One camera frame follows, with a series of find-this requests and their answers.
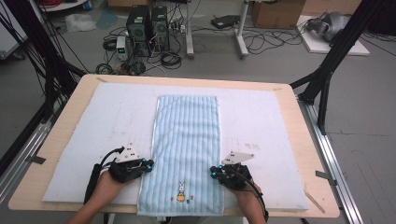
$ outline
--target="desk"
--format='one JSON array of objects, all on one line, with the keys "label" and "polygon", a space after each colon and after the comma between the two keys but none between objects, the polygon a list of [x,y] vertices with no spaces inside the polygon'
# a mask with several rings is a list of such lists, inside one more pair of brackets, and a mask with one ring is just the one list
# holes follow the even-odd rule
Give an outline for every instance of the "desk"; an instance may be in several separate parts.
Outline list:
[{"label": "desk", "polygon": [[[245,18],[247,17],[248,13],[248,1],[249,0],[244,0],[243,5],[242,5],[242,11],[241,11],[241,17],[239,21],[239,27],[238,29],[235,30],[235,37],[236,41],[238,43],[238,47],[241,50],[241,59],[245,58],[248,56],[248,49],[245,44],[244,37],[242,37],[242,32],[244,30],[244,25],[245,25]],[[190,6],[191,6],[191,0],[187,1],[187,33],[186,33],[186,45],[187,45],[187,56],[190,59],[194,58],[194,48],[192,45],[192,33],[191,33],[191,19],[192,16],[190,16]]]},{"label": "desk", "polygon": [[[166,77],[116,77],[87,75],[67,103],[53,126],[37,156],[47,159],[42,165],[32,163],[23,180],[8,203],[14,210],[77,211],[80,203],[43,203],[41,201],[52,179],[53,171],[73,131],[101,82],[135,83],[164,86],[209,87],[223,89],[273,91],[279,103],[282,117],[290,138],[309,209],[303,212],[270,211],[272,217],[338,217],[338,205],[326,179],[316,177],[323,172],[318,153],[305,124],[300,107],[291,87],[287,84],[255,83],[239,81],[202,80]],[[111,204],[103,212],[136,213],[135,205]],[[225,216],[240,215],[237,209],[226,208]]]}]

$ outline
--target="white sheet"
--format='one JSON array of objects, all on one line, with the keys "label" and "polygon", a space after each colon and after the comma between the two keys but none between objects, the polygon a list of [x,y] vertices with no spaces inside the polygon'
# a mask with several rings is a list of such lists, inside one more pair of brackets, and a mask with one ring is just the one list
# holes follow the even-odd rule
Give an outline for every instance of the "white sheet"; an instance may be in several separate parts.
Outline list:
[{"label": "white sheet", "polygon": [[[217,96],[221,157],[225,158],[231,150],[255,154],[255,159],[243,164],[262,187],[267,208],[308,208],[273,92],[120,83],[102,83],[96,89],[43,201],[81,203],[93,165],[116,147],[132,142],[141,156],[150,159],[157,100],[165,94]],[[136,204],[139,187],[137,180],[123,189],[113,203]],[[236,199],[227,190],[225,206],[236,206]]]}]

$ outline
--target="towel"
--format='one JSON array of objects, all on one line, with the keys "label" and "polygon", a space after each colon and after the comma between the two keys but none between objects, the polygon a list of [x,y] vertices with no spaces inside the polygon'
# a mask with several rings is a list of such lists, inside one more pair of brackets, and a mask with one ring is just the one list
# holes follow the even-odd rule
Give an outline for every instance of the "towel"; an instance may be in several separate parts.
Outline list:
[{"label": "towel", "polygon": [[220,163],[218,100],[161,96],[153,133],[154,167],[142,180],[138,215],[221,216],[224,189],[210,177]]}]

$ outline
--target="hand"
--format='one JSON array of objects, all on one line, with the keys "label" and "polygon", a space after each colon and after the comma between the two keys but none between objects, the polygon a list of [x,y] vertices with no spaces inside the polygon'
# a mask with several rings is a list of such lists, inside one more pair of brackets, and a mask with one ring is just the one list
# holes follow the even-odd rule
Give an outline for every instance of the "hand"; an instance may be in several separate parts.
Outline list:
[{"label": "hand", "polygon": [[94,203],[96,206],[102,208],[111,203],[119,194],[120,190],[132,182],[134,181],[132,180],[122,184],[114,180],[109,171],[104,171],[100,175],[96,188],[91,198],[88,200],[88,203]]},{"label": "hand", "polygon": [[[256,184],[254,184],[254,186],[259,192],[262,192],[262,189],[259,186]],[[266,223],[259,199],[248,186],[242,190],[229,189],[229,191],[235,195],[236,200],[238,201],[239,209],[247,218],[249,224]]]},{"label": "hand", "polygon": [[91,198],[70,218],[67,224],[91,223],[96,214],[111,203],[123,187],[132,182],[121,184],[114,180],[108,171],[102,172]]}]

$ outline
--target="computer tower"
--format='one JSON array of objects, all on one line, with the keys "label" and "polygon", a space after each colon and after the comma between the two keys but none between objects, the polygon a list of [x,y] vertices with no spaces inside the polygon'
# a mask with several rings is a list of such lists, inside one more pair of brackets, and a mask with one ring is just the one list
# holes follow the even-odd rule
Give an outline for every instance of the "computer tower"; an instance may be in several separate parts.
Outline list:
[{"label": "computer tower", "polygon": [[154,7],[151,10],[151,22],[156,40],[156,50],[169,50],[169,33],[166,7]]},{"label": "computer tower", "polygon": [[153,37],[149,6],[134,5],[129,13],[126,28],[131,40],[131,49],[136,56],[150,56],[149,41]]}]

